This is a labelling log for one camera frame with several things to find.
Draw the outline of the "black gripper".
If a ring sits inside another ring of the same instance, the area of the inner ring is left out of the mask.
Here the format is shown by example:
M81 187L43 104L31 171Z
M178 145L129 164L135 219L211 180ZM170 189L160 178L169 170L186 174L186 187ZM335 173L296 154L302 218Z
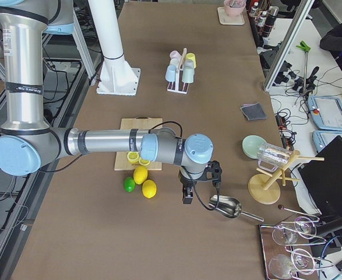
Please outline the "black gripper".
M180 168L178 176L182 184L182 203L191 204L193 200L193 180L184 167Z

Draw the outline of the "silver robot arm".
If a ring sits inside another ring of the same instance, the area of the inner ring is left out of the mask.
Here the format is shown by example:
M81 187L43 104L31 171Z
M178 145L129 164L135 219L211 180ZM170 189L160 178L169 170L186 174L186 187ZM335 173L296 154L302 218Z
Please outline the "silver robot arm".
M0 136L0 169L13 176L41 170L67 156L93 152L139 152L141 158L179 167L182 200L197 196L196 184L219 185L211 160L213 143L203 134L188 138L169 128L101 129L102 107L82 105L82 128L54 128L44 119L43 33L72 34L72 1L0 1L7 119Z

